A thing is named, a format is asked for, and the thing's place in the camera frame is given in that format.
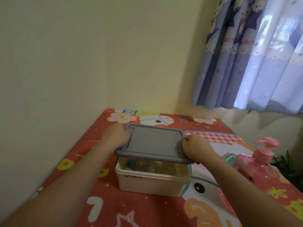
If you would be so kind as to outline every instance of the cartoon print mat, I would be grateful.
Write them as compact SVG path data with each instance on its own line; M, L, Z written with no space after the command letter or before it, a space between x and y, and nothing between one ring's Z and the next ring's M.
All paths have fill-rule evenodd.
M200 134L230 164L237 154L252 150L219 119L107 109L34 196L72 168L96 145L103 131L115 122L166 126L182 129L186 135ZM116 156L112 154L96 180L77 226L241 226L222 202L216 181L203 165L190 165L191 181L185 186L182 196L176 198L119 190L115 161ZM303 220L303 194L285 178L281 177L264 191Z

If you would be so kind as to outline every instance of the container lid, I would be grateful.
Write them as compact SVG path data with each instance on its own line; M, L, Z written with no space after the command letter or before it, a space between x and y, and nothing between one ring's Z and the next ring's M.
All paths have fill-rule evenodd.
M116 156L148 159L160 162L191 164L181 146L181 139L185 138L180 129L149 126L128 123L129 140L115 151Z

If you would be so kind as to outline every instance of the plastic storage box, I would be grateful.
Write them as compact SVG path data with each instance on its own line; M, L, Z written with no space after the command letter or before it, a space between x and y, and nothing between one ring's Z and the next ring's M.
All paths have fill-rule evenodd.
M127 161L128 158L119 157L115 168L120 190L180 197L191 179L189 165L156 162L156 172L148 173L125 170Z

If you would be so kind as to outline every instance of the cartoon print curtain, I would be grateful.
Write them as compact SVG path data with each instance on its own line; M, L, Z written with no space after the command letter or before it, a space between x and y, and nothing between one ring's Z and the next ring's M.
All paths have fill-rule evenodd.
M192 105L303 112L303 0L218 0Z

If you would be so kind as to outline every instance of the star print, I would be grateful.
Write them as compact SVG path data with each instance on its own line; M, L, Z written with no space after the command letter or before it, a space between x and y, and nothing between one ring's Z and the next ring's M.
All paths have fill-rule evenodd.
M185 119L180 119L181 122L184 122L184 123L187 123L188 120L185 120Z
M139 227L135 222L134 222L134 211L131 211L129 214L126 216L123 216L122 214L118 213L117 214L117 225L116 227L120 227L121 225L121 218L123 220L127 220L128 223L130 223L134 227Z

